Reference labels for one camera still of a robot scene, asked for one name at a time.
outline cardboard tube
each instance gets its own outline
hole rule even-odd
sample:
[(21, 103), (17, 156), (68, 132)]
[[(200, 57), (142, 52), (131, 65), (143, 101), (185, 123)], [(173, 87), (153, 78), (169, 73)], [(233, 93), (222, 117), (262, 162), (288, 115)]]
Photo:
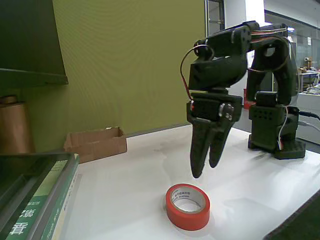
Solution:
[(15, 102), (12, 96), (3, 98), (1, 102), (0, 153), (34, 153), (35, 146), (25, 104)]

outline white table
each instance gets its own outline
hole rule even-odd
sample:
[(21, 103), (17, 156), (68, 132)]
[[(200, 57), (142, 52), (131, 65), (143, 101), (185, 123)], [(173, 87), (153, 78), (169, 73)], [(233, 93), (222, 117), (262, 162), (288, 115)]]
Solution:
[[(79, 166), (61, 239), (65, 240), (258, 240), (320, 189), (320, 155), (276, 160), (247, 149), (249, 133), (232, 129), (220, 162), (193, 179), (192, 127), (127, 140), (128, 152)], [(190, 183), (211, 202), (208, 225), (175, 227), (164, 209), (169, 187)]]

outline roll of tape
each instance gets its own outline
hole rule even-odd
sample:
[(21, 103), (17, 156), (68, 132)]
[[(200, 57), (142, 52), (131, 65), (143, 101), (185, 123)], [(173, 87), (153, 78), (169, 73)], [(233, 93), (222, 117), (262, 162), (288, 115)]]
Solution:
[[(199, 209), (185, 211), (177, 206), (177, 202), (188, 199), (195, 202)], [(194, 231), (207, 225), (210, 216), (210, 201), (200, 188), (181, 183), (169, 188), (165, 195), (166, 213), (170, 221), (177, 227)]]

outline white wall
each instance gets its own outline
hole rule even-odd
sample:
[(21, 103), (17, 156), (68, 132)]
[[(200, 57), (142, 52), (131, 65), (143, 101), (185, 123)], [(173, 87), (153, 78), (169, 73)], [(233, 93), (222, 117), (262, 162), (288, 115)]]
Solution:
[[(225, 28), (239, 25), (245, 21), (257, 21), (260, 25), (265, 22), (264, 0), (224, 0)], [(248, 66), (253, 61), (253, 52), (247, 54)], [(236, 84), (229, 88), (230, 95), (244, 96), (247, 87), (247, 73)]]
[(224, 25), (230, 28), (246, 21), (246, 3), (244, 0), (224, 0)]
[(264, 9), (320, 28), (320, 4), (314, 0), (264, 0)]

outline black robotic arm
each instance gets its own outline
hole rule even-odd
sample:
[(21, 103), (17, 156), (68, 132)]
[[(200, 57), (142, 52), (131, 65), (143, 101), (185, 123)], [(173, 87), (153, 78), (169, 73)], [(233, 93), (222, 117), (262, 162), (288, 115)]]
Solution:
[[(193, 125), (190, 164), (195, 178), (202, 173), (208, 149), (210, 166), (214, 168), (218, 164), (229, 131), (240, 119), (242, 97), (228, 95), (226, 88), (245, 75), (248, 52), (255, 50), (247, 80), (248, 99), (254, 101), (258, 97), (259, 103), (267, 105), (273, 101), (271, 108), (290, 103), (295, 94), (297, 76), (289, 55), (287, 36), (284, 24), (260, 27), (257, 22), (249, 21), (194, 44), (198, 59), (190, 66), (188, 89), (204, 91), (189, 94), (190, 102), (186, 105), (187, 120)], [(278, 82), (278, 93), (260, 92), (260, 84), (270, 71)], [(281, 132), (279, 121), (275, 129), (277, 133)]]

